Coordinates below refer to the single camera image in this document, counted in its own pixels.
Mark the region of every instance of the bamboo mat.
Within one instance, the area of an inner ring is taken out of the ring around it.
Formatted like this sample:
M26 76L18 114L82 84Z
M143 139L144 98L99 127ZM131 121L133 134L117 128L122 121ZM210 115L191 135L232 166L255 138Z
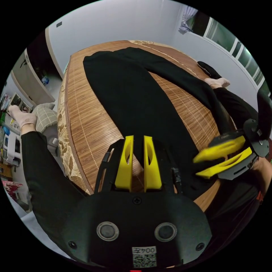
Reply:
M207 77L196 61L189 56L169 46L153 42L115 41L91 46L74 53L66 71L64 90L66 129L76 167L86 188L91 187L88 189L90 194L93 193L98 168L105 152L112 143L123 137L92 91L85 76L83 59L97 51L115 51L127 47L138 47L162 56L202 80ZM209 142L219 135L211 112L183 89L156 74L151 73L151 75L173 103L198 150L207 147ZM220 182L217 181L195 200L203 210L214 198L219 185ZM139 192L142 189L143 169L134 157L133 191Z

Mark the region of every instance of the wrist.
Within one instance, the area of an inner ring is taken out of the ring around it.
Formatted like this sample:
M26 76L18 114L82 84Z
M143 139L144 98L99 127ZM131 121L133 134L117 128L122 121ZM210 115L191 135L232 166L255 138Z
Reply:
M259 157L258 160L253 165L252 170L255 172L261 172L263 169L265 160L266 160L266 158Z

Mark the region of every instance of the white wall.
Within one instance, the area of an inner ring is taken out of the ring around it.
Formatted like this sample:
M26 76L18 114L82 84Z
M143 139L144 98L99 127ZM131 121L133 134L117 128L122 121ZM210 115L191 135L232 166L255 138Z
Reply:
M213 42L195 35L176 31L173 47L189 55L196 61L203 61L213 67L222 77L228 79L231 85L228 90L245 99L258 110L257 87L252 78L232 56Z
M7 85L4 86L4 88L2 90L2 93L1 93L1 97L3 95L5 95L5 94L13 96L15 93L17 93L21 97L21 99L24 101L24 103L26 105L28 105L29 107L33 107L33 105L25 98L25 96L17 88L17 86L15 85L11 75L9 74L9 76L7 78Z
M170 0L101 0L78 8L49 26L54 55L63 71L70 55L119 40L171 45L183 5Z

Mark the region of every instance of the foot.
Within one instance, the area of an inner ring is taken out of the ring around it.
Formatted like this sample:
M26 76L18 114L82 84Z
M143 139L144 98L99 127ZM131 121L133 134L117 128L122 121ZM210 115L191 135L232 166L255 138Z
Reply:
M36 125L37 116L33 113L23 113L16 105L9 106L9 113L11 117L19 124L20 128L26 124Z
M221 77L219 79L206 78L206 79L204 79L204 81L207 84L209 84L211 87L216 87L216 88L221 88L221 87L226 88L230 85L230 82L223 77Z

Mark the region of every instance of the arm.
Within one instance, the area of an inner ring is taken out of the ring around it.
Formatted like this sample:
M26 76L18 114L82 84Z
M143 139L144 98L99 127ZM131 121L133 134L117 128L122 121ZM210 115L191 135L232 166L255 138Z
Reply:
M261 193L264 196L272 179L272 164L266 158L259 158L252 170L260 182Z

